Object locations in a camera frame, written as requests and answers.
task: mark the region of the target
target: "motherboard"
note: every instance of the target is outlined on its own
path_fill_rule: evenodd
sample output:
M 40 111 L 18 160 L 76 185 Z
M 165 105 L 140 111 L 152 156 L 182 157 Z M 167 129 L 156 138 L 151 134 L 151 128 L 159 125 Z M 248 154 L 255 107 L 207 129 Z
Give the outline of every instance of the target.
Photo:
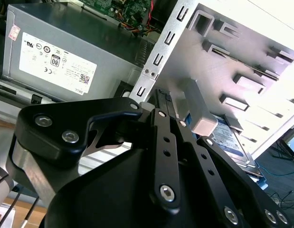
M 131 29 L 144 28 L 152 0 L 81 0 L 85 5 Z

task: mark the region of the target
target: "silver metal bar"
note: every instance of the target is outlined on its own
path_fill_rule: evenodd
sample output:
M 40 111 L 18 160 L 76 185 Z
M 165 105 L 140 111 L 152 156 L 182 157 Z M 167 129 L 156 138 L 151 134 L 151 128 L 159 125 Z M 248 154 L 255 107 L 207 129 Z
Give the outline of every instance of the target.
M 178 0 L 176 3 L 130 94 L 137 103 L 147 99 L 198 3 L 198 0 Z
M 78 166 L 71 169 L 51 167 L 43 159 L 24 149 L 18 141 L 15 144 L 12 160 L 25 172 L 46 207 L 63 186 L 79 177 Z

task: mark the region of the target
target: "qr code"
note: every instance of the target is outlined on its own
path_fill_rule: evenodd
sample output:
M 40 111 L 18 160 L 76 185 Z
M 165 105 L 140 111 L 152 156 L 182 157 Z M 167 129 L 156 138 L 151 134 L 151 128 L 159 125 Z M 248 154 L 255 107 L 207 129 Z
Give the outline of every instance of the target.
M 79 80 L 80 82 L 87 85 L 89 83 L 89 80 L 90 80 L 90 77 L 88 77 L 87 75 L 83 75 L 83 74 L 80 75 L 80 80 Z

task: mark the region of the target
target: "metal bracket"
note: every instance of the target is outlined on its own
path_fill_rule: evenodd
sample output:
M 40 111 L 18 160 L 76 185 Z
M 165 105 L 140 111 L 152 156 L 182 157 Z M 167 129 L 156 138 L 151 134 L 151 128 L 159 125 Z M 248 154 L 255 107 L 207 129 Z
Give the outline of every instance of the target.
M 130 98 L 137 103 L 146 101 L 198 3 L 198 0 L 177 1 L 130 94 Z

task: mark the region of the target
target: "floor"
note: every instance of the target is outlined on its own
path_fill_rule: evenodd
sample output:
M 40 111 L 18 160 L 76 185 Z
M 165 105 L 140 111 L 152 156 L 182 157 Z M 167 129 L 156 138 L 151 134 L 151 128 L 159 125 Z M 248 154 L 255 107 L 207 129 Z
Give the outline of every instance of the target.
M 277 158 L 273 158 L 271 155 L 277 155 L 277 152 L 271 149 L 267 149 L 260 157 L 257 158 L 257 162 L 265 167 L 269 172 L 274 174 L 286 174 L 294 171 L 294 163 L 292 161 L 285 161 Z M 294 174 L 288 176 L 277 177 L 270 175 L 261 169 L 265 177 L 267 178 L 268 187 L 265 192 L 269 195 L 275 192 L 279 194 L 281 198 L 285 197 L 290 191 L 293 191 L 284 201 L 294 200 Z M 291 206 L 291 204 L 284 204 L 283 207 Z M 294 206 L 290 209 L 284 209 L 292 223 L 294 224 Z

